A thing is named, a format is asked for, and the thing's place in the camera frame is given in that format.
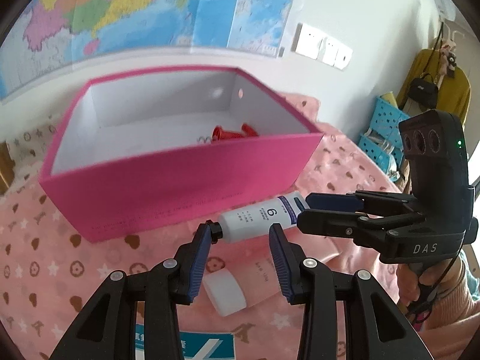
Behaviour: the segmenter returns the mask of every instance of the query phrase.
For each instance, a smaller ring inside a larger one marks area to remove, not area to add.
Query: bed
[[[310,120],[316,120],[319,102],[298,94],[283,94]],[[100,283],[115,270],[143,272],[174,255],[189,242],[199,223],[218,213],[124,238],[90,244],[63,218],[37,181],[45,151],[55,133],[58,116],[8,141],[15,159],[15,182],[0,199],[0,319],[27,360],[48,359],[64,331]],[[327,123],[317,123],[325,136],[298,177],[285,192],[298,190],[344,194],[355,190],[391,191],[397,188],[344,134]],[[394,265],[378,261],[375,250],[360,248],[349,239],[303,235],[291,229],[289,240],[302,245],[311,257],[334,270],[354,273],[368,269],[398,300]],[[212,247],[206,270],[268,254],[267,237]],[[338,305],[339,321],[343,309]],[[238,359],[294,358],[302,327],[303,308],[287,304],[277,293],[268,300],[220,317],[201,289],[193,305],[178,307],[182,331],[232,332]],[[137,322],[143,321],[140,304]],[[338,357],[345,354],[345,331],[338,327]]]

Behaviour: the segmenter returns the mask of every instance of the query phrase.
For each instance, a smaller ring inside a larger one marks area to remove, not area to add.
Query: tube cap
[[[247,307],[247,301],[242,289],[226,268],[205,275],[203,277],[203,286],[215,310],[222,317]]]

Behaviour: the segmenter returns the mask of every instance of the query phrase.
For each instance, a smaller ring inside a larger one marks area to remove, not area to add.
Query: wall socket
[[[334,67],[343,70],[352,59],[353,50],[344,44],[340,44],[338,47],[337,56],[335,57]]]
[[[327,37],[325,42],[325,54],[323,55],[322,62],[324,64],[333,66],[335,64],[335,59],[337,58],[338,49],[340,48],[340,43],[337,39],[332,37]]]
[[[309,26],[308,24],[302,24],[298,35],[295,52],[302,56],[317,59],[318,52],[322,47],[322,42],[325,37],[325,32]]]
[[[353,50],[351,48],[308,24],[298,25],[296,38],[297,42],[293,45],[293,51],[297,54],[320,59],[319,52],[325,45],[325,52],[321,56],[322,62],[340,70],[343,70],[352,59]]]

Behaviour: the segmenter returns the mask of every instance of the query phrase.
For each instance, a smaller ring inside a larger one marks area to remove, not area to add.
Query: pink box
[[[216,125],[239,131],[244,122],[260,137],[207,138]],[[322,136],[238,68],[134,70],[93,79],[77,93],[40,184],[75,229],[96,242],[280,193]]]

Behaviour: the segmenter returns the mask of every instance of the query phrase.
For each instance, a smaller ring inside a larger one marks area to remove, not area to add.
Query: camera lens
[[[403,138],[403,142],[405,143],[405,149],[409,152],[412,150],[412,141],[410,140],[410,137],[408,135],[405,135]]]
[[[430,130],[428,133],[428,143],[430,145],[431,151],[438,153],[440,150],[440,138],[435,130]]]
[[[415,142],[415,147],[417,150],[424,154],[425,152],[425,138],[423,137],[423,134],[420,131],[416,131],[413,133],[413,140]]]

